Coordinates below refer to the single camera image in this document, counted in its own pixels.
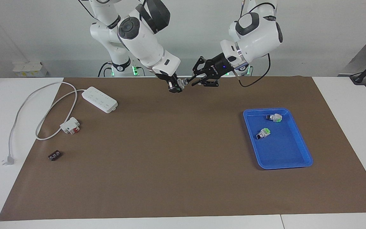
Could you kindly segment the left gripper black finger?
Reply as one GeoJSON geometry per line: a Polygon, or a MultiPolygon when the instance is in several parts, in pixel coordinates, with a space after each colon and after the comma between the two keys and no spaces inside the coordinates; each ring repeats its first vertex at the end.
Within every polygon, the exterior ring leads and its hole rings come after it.
{"type": "Polygon", "coordinates": [[[212,59],[205,59],[204,57],[199,57],[194,67],[192,68],[192,76],[197,77],[199,75],[205,76],[213,76],[214,70],[213,65],[214,61],[212,59]]]}
{"type": "Polygon", "coordinates": [[[191,83],[191,86],[194,87],[195,85],[201,85],[204,87],[219,87],[220,78],[219,77],[198,77],[196,80],[191,83]]]}

